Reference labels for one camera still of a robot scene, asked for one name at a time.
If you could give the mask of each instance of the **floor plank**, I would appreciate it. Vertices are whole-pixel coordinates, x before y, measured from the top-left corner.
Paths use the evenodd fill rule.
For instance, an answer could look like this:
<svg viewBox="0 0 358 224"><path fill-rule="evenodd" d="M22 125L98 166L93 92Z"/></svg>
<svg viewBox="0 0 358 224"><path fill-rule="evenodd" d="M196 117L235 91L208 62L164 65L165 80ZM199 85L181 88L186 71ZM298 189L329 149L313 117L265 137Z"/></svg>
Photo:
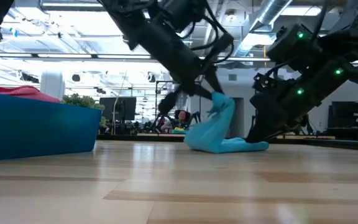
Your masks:
<svg viewBox="0 0 358 224"><path fill-rule="evenodd" d="M0 223L358 223L358 151L98 141L89 153L0 161Z"/></svg>

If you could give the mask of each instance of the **blue cloth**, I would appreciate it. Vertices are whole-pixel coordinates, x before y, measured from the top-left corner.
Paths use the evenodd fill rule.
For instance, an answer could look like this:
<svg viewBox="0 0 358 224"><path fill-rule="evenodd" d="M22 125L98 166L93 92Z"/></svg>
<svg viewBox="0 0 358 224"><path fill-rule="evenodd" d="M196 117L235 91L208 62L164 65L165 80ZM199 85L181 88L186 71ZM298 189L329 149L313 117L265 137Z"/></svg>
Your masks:
<svg viewBox="0 0 358 224"><path fill-rule="evenodd" d="M267 142L247 143L242 138L225 139L234 113L234 100L221 93L212 94L209 121L193 126L185 136L185 144L193 150L210 153L254 152L269 148Z"/></svg>

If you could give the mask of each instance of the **green plant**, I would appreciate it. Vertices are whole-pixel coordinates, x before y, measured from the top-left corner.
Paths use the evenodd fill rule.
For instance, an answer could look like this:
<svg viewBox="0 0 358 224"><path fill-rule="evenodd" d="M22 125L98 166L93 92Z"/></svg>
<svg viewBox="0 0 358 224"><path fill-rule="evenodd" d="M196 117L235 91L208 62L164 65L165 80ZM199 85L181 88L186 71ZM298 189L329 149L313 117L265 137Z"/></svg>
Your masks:
<svg viewBox="0 0 358 224"><path fill-rule="evenodd" d="M77 93L72 94L71 96L64 95L62 98L62 103L73 106L82 106L86 108L104 110L104 105L96 103L96 101L90 96L80 96ZM99 125L104 127L106 125L106 118L102 116Z"/></svg>

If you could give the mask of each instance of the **blue container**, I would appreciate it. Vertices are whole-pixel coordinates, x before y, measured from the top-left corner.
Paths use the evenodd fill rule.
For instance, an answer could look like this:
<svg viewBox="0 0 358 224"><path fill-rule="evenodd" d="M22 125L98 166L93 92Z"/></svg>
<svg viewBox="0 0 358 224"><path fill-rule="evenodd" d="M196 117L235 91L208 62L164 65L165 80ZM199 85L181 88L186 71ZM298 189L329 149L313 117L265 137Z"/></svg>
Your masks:
<svg viewBox="0 0 358 224"><path fill-rule="evenodd" d="M0 95L0 159L90 152L100 110Z"/></svg>

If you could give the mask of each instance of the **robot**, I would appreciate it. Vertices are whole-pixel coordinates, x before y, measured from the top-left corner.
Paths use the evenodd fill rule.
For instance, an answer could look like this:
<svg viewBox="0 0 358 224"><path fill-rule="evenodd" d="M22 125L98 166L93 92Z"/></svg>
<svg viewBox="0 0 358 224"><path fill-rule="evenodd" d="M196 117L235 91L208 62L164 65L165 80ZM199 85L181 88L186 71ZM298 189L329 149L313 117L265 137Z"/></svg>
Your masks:
<svg viewBox="0 0 358 224"><path fill-rule="evenodd" d="M167 114L174 106L179 93L199 95L212 99L212 93L196 85L200 75L213 90L223 93L216 76L216 64L229 58L234 50L231 36L216 20L207 0L98 0L124 34L132 50L141 45L171 74L179 87L161 101L158 109ZM0 0L0 25L13 0ZM348 0L341 19L330 33L318 37L323 16L328 6L324 3L321 18L314 31L303 24L284 27L267 56L276 63L266 74L254 77L257 93L250 102L257 109L255 125L249 131L247 142L267 141L275 136L306 125L307 113L318 106L345 81L358 83L358 0ZM144 16L149 13L150 19ZM181 40L194 30L196 22L206 20L215 33L222 35L204 46L188 48ZM188 35L177 33L191 27ZM222 60L218 55L230 48ZM194 50L210 49L204 59ZM279 80L277 71L288 65L301 73L297 79Z"/></svg>

